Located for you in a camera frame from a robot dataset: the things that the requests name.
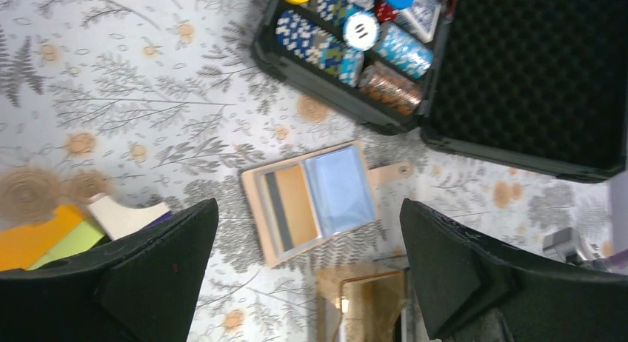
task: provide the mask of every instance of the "dark gray strip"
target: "dark gray strip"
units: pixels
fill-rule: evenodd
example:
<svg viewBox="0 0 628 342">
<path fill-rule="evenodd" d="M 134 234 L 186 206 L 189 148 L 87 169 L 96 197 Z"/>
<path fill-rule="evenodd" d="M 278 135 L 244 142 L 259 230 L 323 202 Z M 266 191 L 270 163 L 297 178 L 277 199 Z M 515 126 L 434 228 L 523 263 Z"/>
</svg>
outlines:
<svg viewBox="0 0 628 342">
<path fill-rule="evenodd" d="M 277 228 L 279 229 L 281 242 L 284 244 L 284 250 L 287 251 L 294 248 L 294 244 L 293 238 L 290 236 L 290 229 L 288 229 L 288 220 L 286 218 L 286 212 L 284 211 L 284 205 L 281 202 L 277 177 L 275 177 L 274 172 L 266 174 L 266 183 L 268 184 L 270 203 L 273 205 L 273 210 L 275 210 L 275 218 L 277 220 Z"/>
</svg>

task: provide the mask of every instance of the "orange paper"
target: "orange paper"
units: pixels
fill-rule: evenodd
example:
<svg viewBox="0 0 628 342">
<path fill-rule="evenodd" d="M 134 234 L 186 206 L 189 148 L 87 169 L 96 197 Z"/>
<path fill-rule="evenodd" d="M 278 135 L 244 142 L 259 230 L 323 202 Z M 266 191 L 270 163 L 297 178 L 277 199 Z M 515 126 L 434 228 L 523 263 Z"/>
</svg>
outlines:
<svg viewBox="0 0 628 342">
<path fill-rule="evenodd" d="M 75 205 L 58 207 L 55 218 L 0 232 L 0 271 L 27 269 L 88 218 Z"/>
</svg>

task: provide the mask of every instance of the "floral print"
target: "floral print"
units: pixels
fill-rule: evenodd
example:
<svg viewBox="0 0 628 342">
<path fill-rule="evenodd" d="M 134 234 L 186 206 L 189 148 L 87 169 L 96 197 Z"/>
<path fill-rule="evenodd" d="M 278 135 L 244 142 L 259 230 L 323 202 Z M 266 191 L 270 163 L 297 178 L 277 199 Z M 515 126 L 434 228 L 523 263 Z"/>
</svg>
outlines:
<svg viewBox="0 0 628 342">
<path fill-rule="evenodd" d="M 384 136 L 261 71 L 250 45 L 268 0 L 0 0 L 0 229 L 100 192 L 220 221 L 189 341 L 314 341 L 314 272 L 405 251 L 399 210 L 423 201 L 539 253 L 572 226 L 612 252 L 604 184 L 586 185 Z M 240 172 L 360 139 L 381 220 L 269 269 Z"/>
</svg>

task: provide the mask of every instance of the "tablecloth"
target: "tablecloth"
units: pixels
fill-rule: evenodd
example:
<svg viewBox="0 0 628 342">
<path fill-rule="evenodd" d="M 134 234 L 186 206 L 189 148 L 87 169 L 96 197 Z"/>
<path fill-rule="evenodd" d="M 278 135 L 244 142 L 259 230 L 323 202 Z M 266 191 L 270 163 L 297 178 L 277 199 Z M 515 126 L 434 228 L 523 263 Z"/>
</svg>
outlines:
<svg viewBox="0 0 628 342">
<path fill-rule="evenodd" d="M 248 47 L 266 1 L 0 0 L 2 226 L 97 192 L 174 210 L 217 198 L 193 342 L 313 341 L 313 271 L 403 252 L 403 198 L 532 252 L 567 226 L 610 252 L 604 184 L 377 135 L 263 74 Z M 377 189 L 380 221 L 265 267 L 240 171 L 357 138 L 371 167 L 415 175 Z"/>
</svg>

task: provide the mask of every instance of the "black plastic case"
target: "black plastic case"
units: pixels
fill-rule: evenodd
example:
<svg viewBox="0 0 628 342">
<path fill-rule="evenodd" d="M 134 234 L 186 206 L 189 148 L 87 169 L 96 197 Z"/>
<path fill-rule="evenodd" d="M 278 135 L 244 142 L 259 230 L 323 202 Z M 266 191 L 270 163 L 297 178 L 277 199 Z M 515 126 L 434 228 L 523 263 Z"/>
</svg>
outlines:
<svg viewBox="0 0 628 342">
<path fill-rule="evenodd" d="M 256 64 L 280 81 L 378 133 L 421 128 L 428 147 L 571 181 L 596 183 L 625 169 L 628 0 L 458 0 L 441 13 L 421 106 L 403 116 L 285 50 L 276 22 L 297 5 L 270 0 L 252 45 Z M 365 65 L 380 61 L 369 50 Z"/>
</svg>

